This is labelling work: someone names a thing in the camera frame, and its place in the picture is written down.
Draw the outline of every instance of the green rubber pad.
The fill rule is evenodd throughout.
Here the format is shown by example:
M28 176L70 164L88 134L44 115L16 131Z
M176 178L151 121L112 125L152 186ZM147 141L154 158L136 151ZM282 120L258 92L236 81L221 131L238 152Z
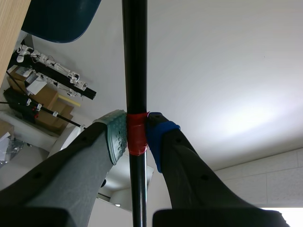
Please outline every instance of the green rubber pad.
M126 149L126 112L124 110L115 110L94 122L101 122L107 125L109 156L113 165L116 165Z

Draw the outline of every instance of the cardboard box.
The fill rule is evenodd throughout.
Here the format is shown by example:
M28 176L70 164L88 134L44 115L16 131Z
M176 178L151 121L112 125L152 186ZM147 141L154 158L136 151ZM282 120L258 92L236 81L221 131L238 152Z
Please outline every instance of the cardboard box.
M14 137L14 126L8 122L0 120L0 139L6 134L9 133L12 137Z
M65 103L57 100L51 108L51 111L56 111L61 115L65 107ZM39 116L36 118L36 124L41 125L43 127L50 127L57 121L57 119L57 117L54 117L51 114L41 110L39 112Z
M71 120L73 116L70 115L70 113L72 112L73 108L73 106L66 105L65 103L57 100L51 111L57 111L59 115ZM68 122L58 117L54 117L45 111L40 111L39 117L36 118L36 124L60 135L68 125Z
M9 85L17 92L23 93L20 88L15 84L15 82L11 79L8 78ZM22 90L26 91L26 87L24 82L17 80L16 82L20 85ZM36 100L38 103L43 104L43 106L47 109L51 109L58 99L58 92L56 90L51 89L50 87L43 87L37 95L30 95L30 98L33 98Z

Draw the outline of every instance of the white brick wall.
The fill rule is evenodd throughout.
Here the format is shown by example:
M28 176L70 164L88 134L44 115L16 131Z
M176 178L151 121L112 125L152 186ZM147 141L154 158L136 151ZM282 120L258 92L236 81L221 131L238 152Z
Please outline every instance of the white brick wall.
M303 207L303 149L215 171L235 194L261 207Z

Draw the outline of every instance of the red tape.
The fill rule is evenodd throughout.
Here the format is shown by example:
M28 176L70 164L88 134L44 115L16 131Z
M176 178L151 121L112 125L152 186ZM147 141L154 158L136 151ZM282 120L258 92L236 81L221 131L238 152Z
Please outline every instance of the red tape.
M146 119L147 113L127 114L127 146L131 155L139 156L146 152Z

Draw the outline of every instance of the blue tape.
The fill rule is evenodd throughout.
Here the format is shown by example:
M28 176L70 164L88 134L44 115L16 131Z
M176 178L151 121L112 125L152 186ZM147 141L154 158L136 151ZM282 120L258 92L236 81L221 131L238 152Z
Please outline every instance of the blue tape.
M156 125L155 127L150 127L147 124L146 127L146 137L148 146L152 152L153 158L155 159L157 169L159 173L161 171L161 141L164 133L171 131L173 129L179 129L180 126L176 125L174 122L162 122Z

